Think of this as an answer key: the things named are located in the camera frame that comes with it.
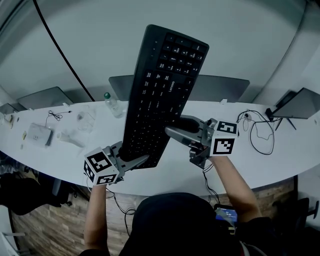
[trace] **forearm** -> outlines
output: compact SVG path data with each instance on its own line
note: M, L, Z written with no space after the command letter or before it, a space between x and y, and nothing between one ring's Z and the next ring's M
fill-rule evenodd
M106 186L94 186L86 213L84 246L86 249L107 250Z
M226 194L238 214L240 222L261 217L255 194L227 156L213 156L209 159L225 188Z

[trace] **blue screen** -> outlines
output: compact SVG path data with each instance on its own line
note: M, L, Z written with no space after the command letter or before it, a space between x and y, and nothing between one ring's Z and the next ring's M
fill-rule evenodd
M237 213L236 213L235 210L233 210L233 209L224 209L224 208L220 208L220 209L223 210L225 212L225 214L228 215L233 222L237 222ZM224 221L225 220L219 214L217 214L215 216L215 219L219 220L219 221Z

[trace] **black keyboard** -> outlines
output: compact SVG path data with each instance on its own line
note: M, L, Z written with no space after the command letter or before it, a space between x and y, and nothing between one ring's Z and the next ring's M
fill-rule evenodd
M180 117L209 45L148 25L136 63L120 156L149 155L138 169L156 167L170 137L165 127Z

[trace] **wooden floor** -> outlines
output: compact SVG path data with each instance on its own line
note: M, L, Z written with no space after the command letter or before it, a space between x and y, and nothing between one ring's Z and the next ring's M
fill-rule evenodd
M290 178L276 184L254 189L262 214L273 218L276 209L274 201L285 201L295 197L294 179ZM229 205L226 195L220 195L223 205ZM126 210L136 208L145 197L116 194L120 206ZM84 250L84 226L88 202L81 197L72 198L72 206L61 208L49 205L41 206L32 212L17 216L12 213L15 232L25 232L26 236L18 239L21 249L32 249L41 256L76 256ZM118 209L113 198L106 200L108 227L108 247L112 256L119 255L128 239L124 214ZM132 216L127 216L131 230Z

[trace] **white table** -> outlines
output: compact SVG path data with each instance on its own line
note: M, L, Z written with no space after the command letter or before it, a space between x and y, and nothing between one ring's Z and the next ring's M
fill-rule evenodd
M96 120L93 131L83 133L77 129L76 117L82 108L94 109ZM247 109L264 113L267 106L248 103L226 103L188 101L183 115L198 117L204 121L209 118L236 121L238 114ZM71 110L64 113L61 121L48 118L48 125L54 130L51 146L42 149L22 139L24 131L28 131L31 123L45 125L48 110L54 113ZM254 120L258 116L251 114ZM116 119L107 109L104 102L89 102L64 106L26 110L14 114L14 125L0 126L0 150L15 160L47 175L68 181L77 185L87 185L87 177L83 174L84 154L97 147L111 146L123 139L125 118ZM239 124L240 137L230 156L233 164L241 173L251 188L272 184L302 173L320 163L320 121L316 116L308 120L293 119L297 130L283 120L275 131L275 145L271 155L256 152L249 141L249 130L243 130L242 121ZM266 123L257 124L258 135L267 138L270 128ZM72 144L56 139L58 132L65 132L85 147L79 149ZM252 141L256 147L268 152L272 146L272 137L268 141L256 137L253 128ZM218 194L225 190L213 168L207 173L208 183ZM169 192L189 192L198 196L208 195L202 170L189 162L189 148L171 139L156 168L136 169L128 171L124 181L113 184L114 192L151 196Z

